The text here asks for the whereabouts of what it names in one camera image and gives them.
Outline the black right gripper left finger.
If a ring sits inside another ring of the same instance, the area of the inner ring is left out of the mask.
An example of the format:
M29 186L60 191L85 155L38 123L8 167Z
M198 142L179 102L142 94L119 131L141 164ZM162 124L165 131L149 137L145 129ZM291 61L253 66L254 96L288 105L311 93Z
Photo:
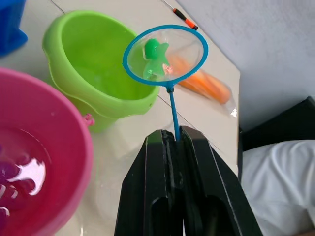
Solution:
M145 138L122 183L116 236L183 235L183 219L175 202L174 147L174 136L167 130Z

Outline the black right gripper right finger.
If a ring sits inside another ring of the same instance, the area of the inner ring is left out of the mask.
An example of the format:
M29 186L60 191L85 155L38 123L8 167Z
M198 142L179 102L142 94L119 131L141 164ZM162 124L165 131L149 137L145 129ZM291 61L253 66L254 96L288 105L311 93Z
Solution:
M237 176L198 130L181 127L188 236L260 236Z

